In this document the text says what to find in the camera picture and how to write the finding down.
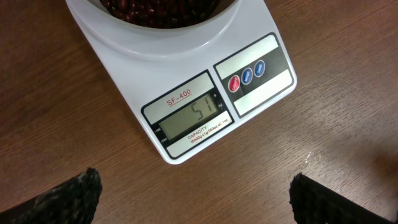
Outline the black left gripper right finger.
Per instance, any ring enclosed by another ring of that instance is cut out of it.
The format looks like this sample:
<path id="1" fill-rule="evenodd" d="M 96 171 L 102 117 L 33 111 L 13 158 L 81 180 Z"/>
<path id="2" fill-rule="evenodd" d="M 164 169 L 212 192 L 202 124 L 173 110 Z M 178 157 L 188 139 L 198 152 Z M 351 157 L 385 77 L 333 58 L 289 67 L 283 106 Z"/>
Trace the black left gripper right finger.
<path id="1" fill-rule="evenodd" d="M 290 183 L 289 196 L 298 224 L 393 224 L 301 173 Z"/>

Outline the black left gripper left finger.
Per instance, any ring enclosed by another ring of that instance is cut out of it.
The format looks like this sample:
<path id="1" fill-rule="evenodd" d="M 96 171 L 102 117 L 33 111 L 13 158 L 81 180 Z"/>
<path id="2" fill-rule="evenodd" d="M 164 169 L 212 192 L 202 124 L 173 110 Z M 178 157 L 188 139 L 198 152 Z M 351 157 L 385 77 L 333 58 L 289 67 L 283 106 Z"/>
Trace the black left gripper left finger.
<path id="1" fill-rule="evenodd" d="M 2 224 L 90 224 L 102 192 L 100 173 L 94 168 L 1 212 Z"/>

